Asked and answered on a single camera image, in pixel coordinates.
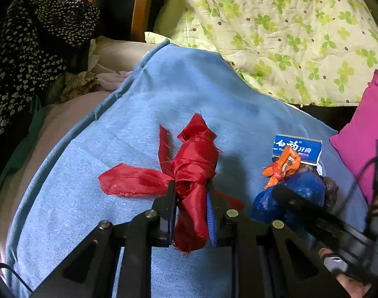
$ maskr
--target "blue towel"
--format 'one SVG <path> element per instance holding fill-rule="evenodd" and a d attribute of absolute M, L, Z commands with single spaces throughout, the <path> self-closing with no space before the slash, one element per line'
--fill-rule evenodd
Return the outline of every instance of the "blue towel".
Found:
<path fill-rule="evenodd" d="M 159 124 L 177 136 L 195 112 L 218 135 L 216 189 L 244 201 L 247 214 L 267 183 L 262 168 L 271 161 L 277 133 L 323 140 L 325 174 L 343 195 L 353 182 L 329 143 L 335 130 L 252 90 L 219 54 L 165 41 L 46 158 L 13 220 L 6 262 L 35 289 L 100 220 L 124 223 L 149 209 L 152 198 L 105 195 L 97 177 L 121 162 L 160 169 Z M 174 138 L 174 152 L 180 145 Z M 345 220 L 362 228 L 366 208 L 357 190 Z M 229 248 L 211 245 L 189 257 L 154 248 L 152 297 L 230 297 L 230 260 Z M 17 297 L 28 297 L 11 275 L 7 283 Z"/>

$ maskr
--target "wooden furniture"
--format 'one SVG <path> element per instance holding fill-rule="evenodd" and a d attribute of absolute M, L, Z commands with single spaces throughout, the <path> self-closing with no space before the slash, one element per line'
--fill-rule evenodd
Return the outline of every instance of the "wooden furniture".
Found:
<path fill-rule="evenodd" d="M 111 39 L 145 41 L 164 0 L 89 0 L 101 11 L 103 35 Z"/>

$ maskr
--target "metal bolt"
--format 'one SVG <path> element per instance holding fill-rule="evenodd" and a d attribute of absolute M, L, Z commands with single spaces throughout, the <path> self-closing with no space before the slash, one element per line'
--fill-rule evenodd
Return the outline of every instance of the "metal bolt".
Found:
<path fill-rule="evenodd" d="M 145 212 L 145 216 L 146 217 L 155 217 L 157 215 L 157 212 L 154 210 L 154 209 L 148 209 L 146 212 Z"/>
<path fill-rule="evenodd" d="M 229 217 L 237 217 L 239 216 L 239 212 L 237 212 L 235 209 L 228 209 L 226 211 L 226 215 Z"/>
<path fill-rule="evenodd" d="M 98 227 L 99 227 L 101 230 L 105 230 L 105 229 L 107 229 L 109 226 L 110 226 L 110 222 L 107 221 L 107 220 L 102 220 L 101 222 L 98 223 Z"/>
<path fill-rule="evenodd" d="M 284 227 L 284 223 L 279 221 L 279 220 L 273 221 L 272 225 L 273 225 L 274 228 L 277 228 L 279 230 Z"/>

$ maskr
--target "toothpaste box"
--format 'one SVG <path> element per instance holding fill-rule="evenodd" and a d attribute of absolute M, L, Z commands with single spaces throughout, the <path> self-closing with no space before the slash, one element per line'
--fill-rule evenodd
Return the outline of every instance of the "toothpaste box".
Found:
<path fill-rule="evenodd" d="M 276 134 L 273 143 L 273 157 L 280 157 L 285 146 L 290 146 L 301 156 L 302 163 L 317 166 L 322 144 L 321 140 Z"/>

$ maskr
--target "pink pillow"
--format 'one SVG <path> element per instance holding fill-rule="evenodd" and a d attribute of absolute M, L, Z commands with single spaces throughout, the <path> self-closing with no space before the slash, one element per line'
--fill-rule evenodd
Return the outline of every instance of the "pink pillow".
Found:
<path fill-rule="evenodd" d="M 372 81 L 368 83 L 360 104 L 350 123 L 329 138 L 343 163 L 356 177 L 361 168 L 376 156 L 378 139 L 378 71 L 375 69 Z M 360 179 L 360 189 L 368 204 L 372 201 L 375 165 L 371 165 Z"/>

